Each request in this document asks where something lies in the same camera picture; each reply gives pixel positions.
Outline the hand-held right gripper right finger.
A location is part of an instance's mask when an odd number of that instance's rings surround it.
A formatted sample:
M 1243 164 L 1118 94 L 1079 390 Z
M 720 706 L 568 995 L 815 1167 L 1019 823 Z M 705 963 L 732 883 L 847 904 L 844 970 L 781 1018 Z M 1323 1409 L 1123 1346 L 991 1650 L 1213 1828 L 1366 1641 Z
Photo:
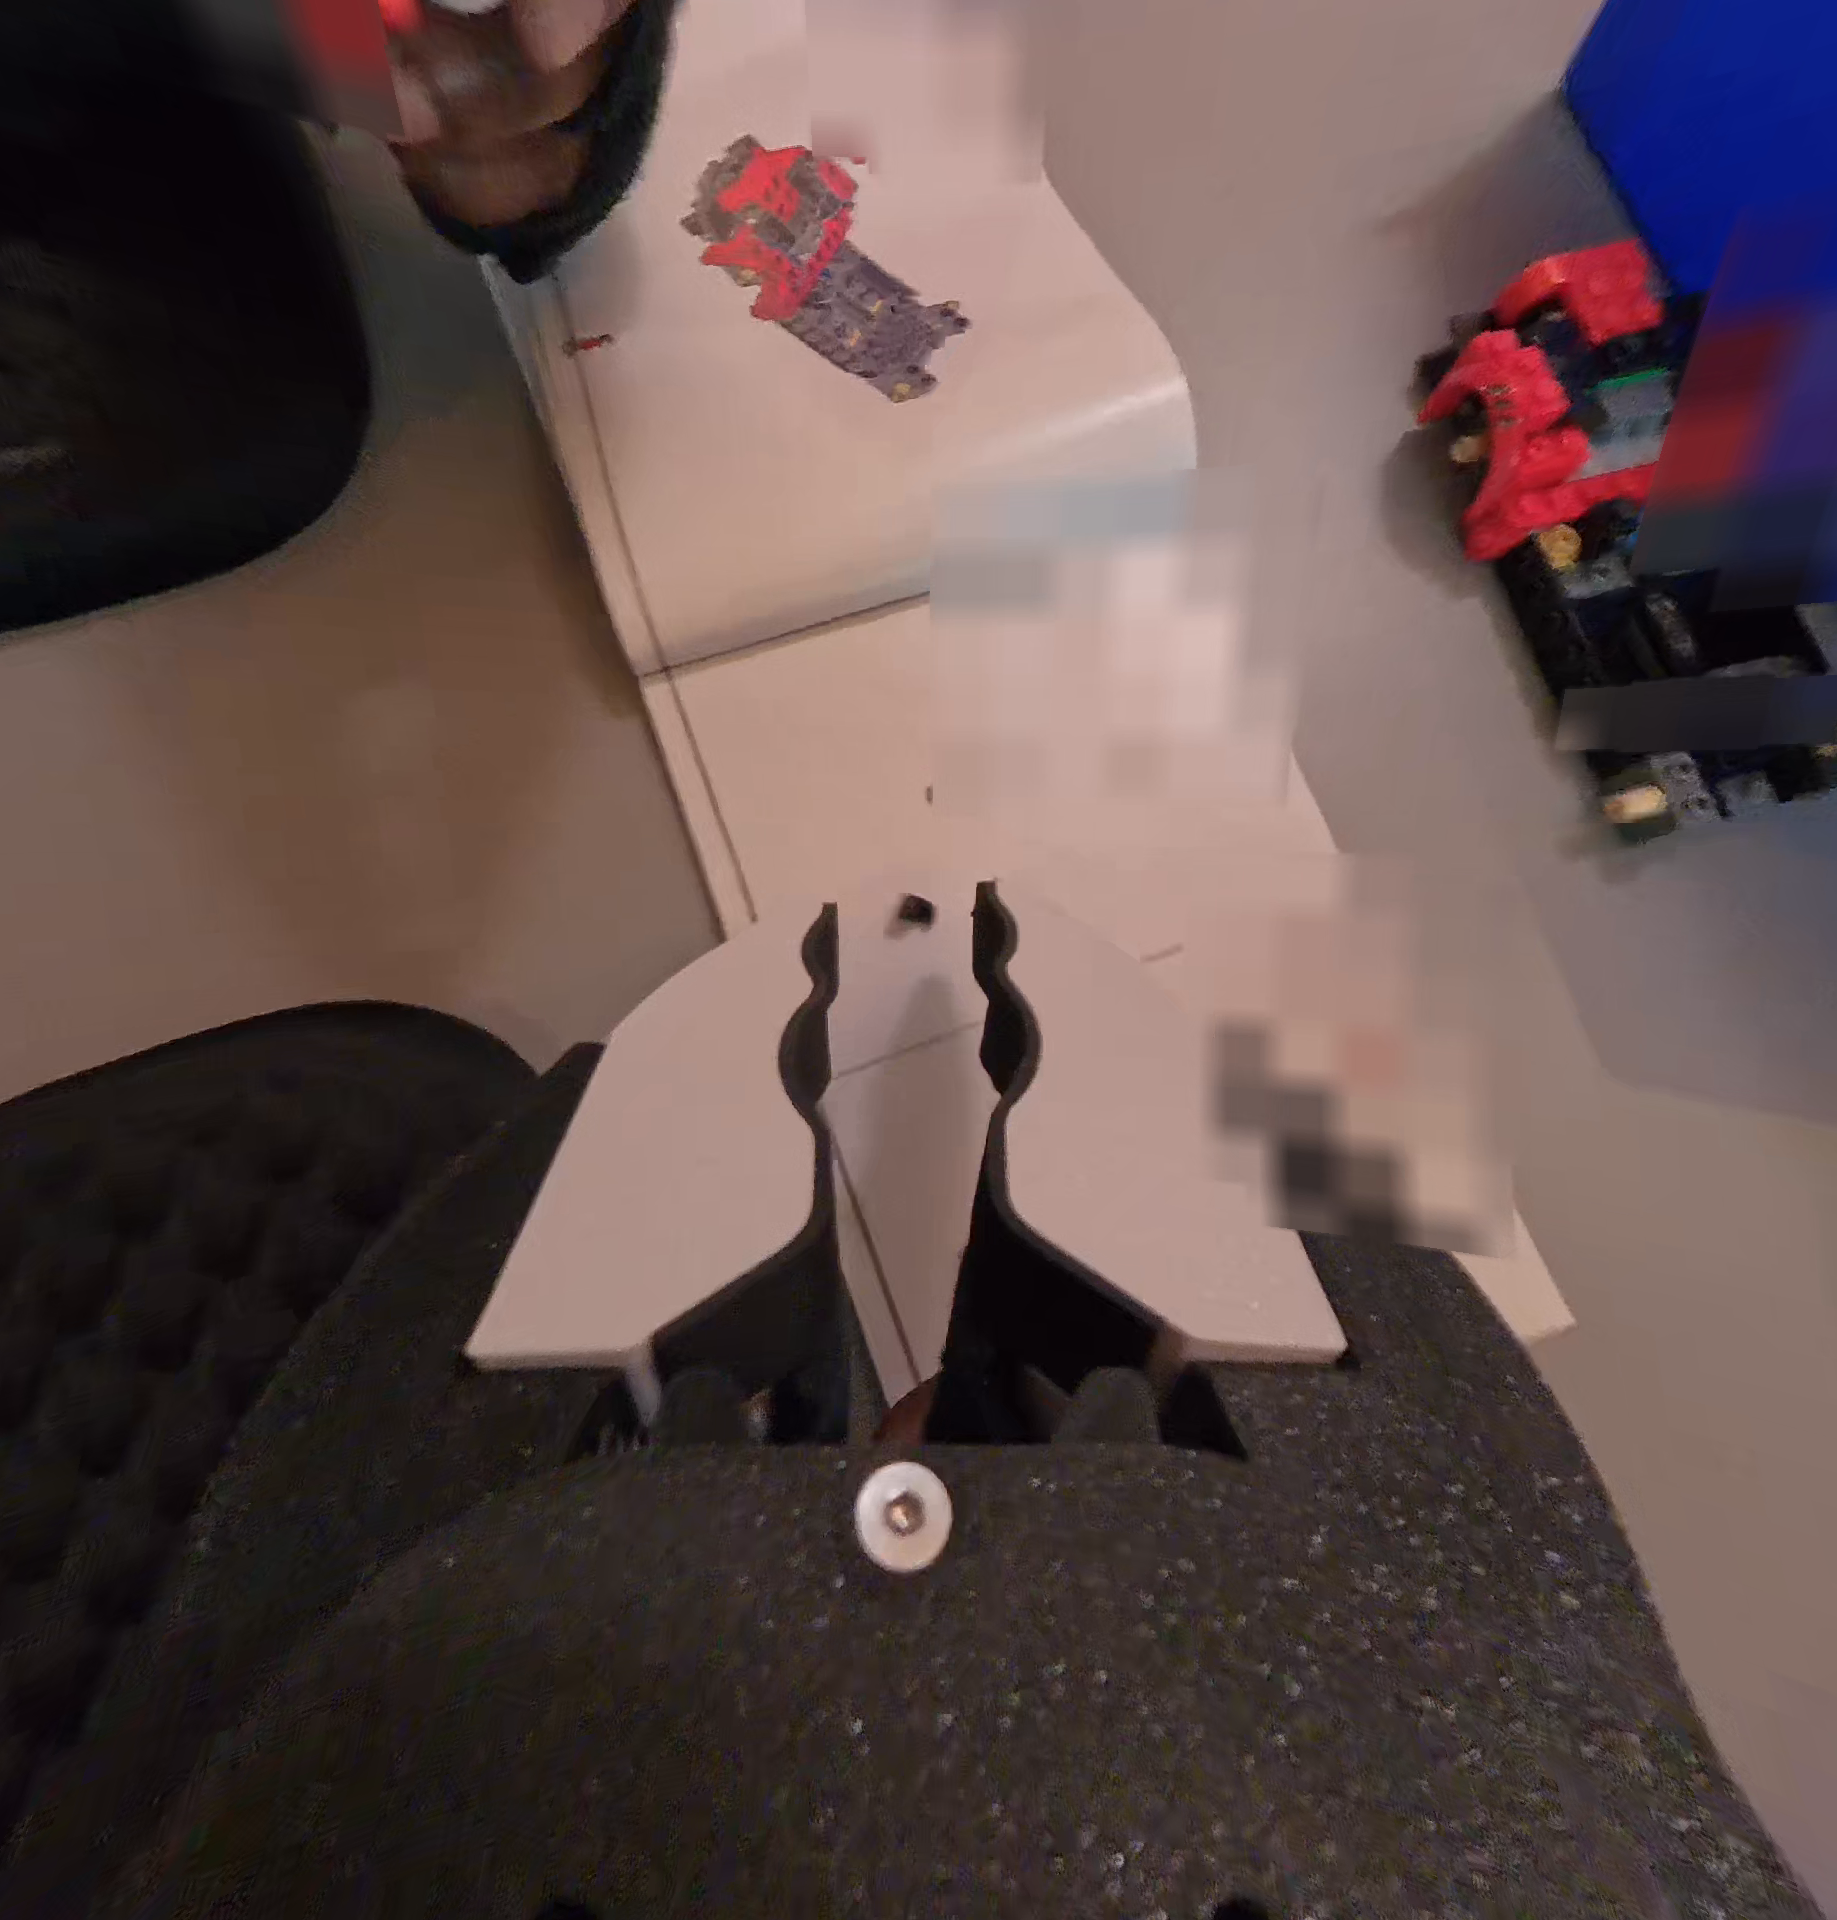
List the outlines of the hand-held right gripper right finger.
M 995 1100 L 926 1442 L 1240 1449 L 1214 1370 L 1346 1350 L 1313 1261 L 1199 1135 L 1198 1036 L 1061 908 L 974 889 Z

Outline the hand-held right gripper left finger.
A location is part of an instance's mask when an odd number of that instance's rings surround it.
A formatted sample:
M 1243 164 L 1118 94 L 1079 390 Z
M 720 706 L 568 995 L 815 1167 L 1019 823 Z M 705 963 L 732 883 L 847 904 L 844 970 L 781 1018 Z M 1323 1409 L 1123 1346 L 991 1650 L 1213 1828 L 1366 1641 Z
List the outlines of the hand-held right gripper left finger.
M 856 1412 L 822 1114 L 834 901 L 706 950 L 599 1046 L 460 1350 L 479 1373 L 599 1370 L 645 1426 L 688 1378 L 837 1444 Z

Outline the person's left forearm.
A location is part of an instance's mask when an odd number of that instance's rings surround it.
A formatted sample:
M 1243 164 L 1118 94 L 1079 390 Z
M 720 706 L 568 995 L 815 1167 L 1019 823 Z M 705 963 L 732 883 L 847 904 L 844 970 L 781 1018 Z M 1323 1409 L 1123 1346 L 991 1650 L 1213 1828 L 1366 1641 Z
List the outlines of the person's left forearm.
M 588 143 L 568 193 L 546 209 L 504 226 L 431 218 L 411 196 L 441 239 L 495 263 L 515 282 L 532 285 L 595 230 L 627 194 L 657 129 L 679 14 L 673 1 L 633 4 L 606 45 L 611 62 L 598 87 L 569 117 L 568 129 L 586 135 Z

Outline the lego instruction booklet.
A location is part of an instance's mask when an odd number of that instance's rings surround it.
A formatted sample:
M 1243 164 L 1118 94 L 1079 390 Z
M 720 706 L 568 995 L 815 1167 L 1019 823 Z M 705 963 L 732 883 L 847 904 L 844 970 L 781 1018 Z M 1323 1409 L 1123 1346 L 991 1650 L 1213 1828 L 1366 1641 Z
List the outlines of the lego instruction booklet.
M 929 486 L 1163 477 L 1193 404 L 1158 324 L 1045 179 L 882 184 L 815 156 L 804 4 L 682 4 L 657 129 L 545 279 L 489 269 L 725 943 L 834 901 L 822 1114 L 851 1304 L 886 1396 L 939 1369 L 991 1088 L 982 881 L 1061 908 L 1187 1014 L 1213 855 L 1318 881 L 1296 759 L 1169 870 L 1096 829 L 1004 840 L 929 778 Z M 895 901 L 927 929 L 890 929 Z

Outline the partly built lego model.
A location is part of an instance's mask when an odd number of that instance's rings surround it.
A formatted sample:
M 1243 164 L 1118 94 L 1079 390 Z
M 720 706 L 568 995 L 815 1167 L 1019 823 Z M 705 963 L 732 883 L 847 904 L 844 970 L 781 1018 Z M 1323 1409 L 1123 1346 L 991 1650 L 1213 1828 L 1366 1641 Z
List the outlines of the partly built lego model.
M 1748 470 L 1786 332 L 1698 345 L 1701 305 L 1632 235 L 1543 252 L 1412 375 L 1552 748 L 1631 846 L 1837 792 L 1835 566 Z

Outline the person's left hand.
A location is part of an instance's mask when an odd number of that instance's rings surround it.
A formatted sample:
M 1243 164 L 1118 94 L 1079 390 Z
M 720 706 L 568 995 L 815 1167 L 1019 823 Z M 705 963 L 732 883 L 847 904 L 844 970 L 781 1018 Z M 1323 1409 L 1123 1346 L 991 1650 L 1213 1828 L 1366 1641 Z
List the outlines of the person's left hand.
M 562 198 L 631 1 L 421 1 L 390 29 L 403 130 L 394 156 L 431 218 L 504 226 Z

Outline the black mesh chair cushion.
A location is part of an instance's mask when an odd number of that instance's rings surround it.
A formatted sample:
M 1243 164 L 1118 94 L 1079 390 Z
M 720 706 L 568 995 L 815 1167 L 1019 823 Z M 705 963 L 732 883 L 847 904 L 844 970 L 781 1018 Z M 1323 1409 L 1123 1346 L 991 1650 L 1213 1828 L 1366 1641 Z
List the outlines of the black mesh chair cushion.
M 475 1023 L 358 1000 L 0 1104 L 0 1870 L 279 1362 L 533 1081 Z

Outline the black rounded object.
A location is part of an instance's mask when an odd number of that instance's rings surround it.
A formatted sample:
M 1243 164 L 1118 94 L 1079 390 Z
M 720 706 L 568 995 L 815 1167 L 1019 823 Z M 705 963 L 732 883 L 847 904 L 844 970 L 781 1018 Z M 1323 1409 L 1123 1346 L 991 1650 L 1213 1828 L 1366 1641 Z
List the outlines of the black rounded object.
M 372 365 L 288 4 L 0 1 L 0 635 L 339 499 Z

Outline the blue plastic container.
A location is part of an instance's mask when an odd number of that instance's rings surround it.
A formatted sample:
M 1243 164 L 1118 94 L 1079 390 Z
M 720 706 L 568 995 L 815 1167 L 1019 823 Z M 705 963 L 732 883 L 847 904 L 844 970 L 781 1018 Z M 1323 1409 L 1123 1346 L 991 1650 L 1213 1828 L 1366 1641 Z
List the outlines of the blue plastic container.
M 1607 1 L 1559 92 L 1676 288 L 1781 215 L 1837 285 L 1837 1 Z

